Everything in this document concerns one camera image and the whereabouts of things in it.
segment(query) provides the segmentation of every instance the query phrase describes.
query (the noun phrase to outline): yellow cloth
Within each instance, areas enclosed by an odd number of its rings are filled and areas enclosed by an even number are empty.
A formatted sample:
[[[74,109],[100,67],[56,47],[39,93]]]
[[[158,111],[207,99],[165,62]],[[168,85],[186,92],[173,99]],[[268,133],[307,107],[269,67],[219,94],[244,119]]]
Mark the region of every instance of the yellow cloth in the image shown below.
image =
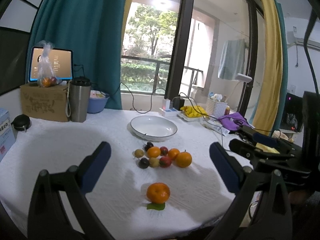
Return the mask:
[[[279,105],[283,68],[282,41],[279,17],[274,0],[261,1],[266,22],[266,65],[260,100],[252,124],[257,129],[271,131]],[[261,131],[261,133],[269,135],[269,132]]]
[[[124,33],[125,33],[125,27],[127,25],[127,19],[130,11],[132,0],[125,0],[124,5],[124,15],[123,15],[123,22],[122,22],[122,38],[121,38],[121,44],[123,43],[124,39]]]
[[[201,106],[195,106],[195,108],[202,114],[198,113],[192,106],[183,106],[180,110],[182,110],[187,117],[201,117],[203,114],[207,115],[207,112]]]
[[[271,148],[271,147],[266,146],[266,145],[261,144],[261,143],[257,143],[256,147],[261,149],[264,152],[267,152],[267,153],[278,153],[278,154],[280,153],[276,149]]]

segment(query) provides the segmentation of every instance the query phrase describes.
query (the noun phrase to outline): tangerine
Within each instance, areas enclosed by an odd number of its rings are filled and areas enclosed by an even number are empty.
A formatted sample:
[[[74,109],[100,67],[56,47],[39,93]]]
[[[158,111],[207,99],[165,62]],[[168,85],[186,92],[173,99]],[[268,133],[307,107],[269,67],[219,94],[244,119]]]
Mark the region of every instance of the tangerine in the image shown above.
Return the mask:
[[[180,151],[178,149],[173,148],[168,152],[168,156],[170,157],[170,159],[174,160],[179,153]]]
[[[188,152],[178,154],[176,164],[181,168],[186,168],[192,163],[192,156]]]
[[[156,158],[161,154],[161,150],[157,146],[150,147],[147,151],[149,158]]]
[[[151,184],[147,189],[147,198],[156,204],[165,203],[170,197],[169,187],[161,182]]]
[[[43,85],[43,87],[48,88],[51,86],[51,82],[50,82],[50,78],[43,78],[41,80],[41,84]]]

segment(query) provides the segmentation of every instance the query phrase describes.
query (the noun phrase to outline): blue bowl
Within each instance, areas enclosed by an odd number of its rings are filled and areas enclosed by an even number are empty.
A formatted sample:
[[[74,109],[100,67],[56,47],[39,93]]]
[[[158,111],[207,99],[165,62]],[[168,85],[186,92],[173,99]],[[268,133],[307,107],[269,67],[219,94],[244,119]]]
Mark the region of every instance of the blue bowl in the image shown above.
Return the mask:
[[[89,98],[89,104],[88,104],[88,113],[89,114],[96,114],[101,112],[104,107],[106,106],[106,103],[108,99],[110,98],[108,95],[103,96],[102,98],[92,98],[92,94],[101,94],[100,91],[91,90],[90,98]]]

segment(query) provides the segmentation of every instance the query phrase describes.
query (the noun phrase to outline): ceiling light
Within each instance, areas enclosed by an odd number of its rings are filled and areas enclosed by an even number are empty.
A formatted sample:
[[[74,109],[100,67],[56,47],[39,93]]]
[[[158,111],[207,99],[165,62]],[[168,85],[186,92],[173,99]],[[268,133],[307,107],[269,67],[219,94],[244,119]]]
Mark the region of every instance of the ceiling light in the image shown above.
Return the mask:
[[[167,10],[172,6],[172,2],[169,0],[153,0],[152,3],[156,9],[161,11]]]

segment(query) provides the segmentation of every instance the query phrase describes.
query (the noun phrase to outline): white basket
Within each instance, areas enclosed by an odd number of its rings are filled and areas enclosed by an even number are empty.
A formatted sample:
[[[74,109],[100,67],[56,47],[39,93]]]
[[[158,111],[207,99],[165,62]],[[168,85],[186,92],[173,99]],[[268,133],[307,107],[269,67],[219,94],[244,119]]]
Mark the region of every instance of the white basket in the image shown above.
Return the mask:
[[[226,102],[213,101],[212,99],[208,98],[205,111],[209,115],[214,115],[214,117],[219,118],[220,116],[224,115],[227,107],[228,103]]]

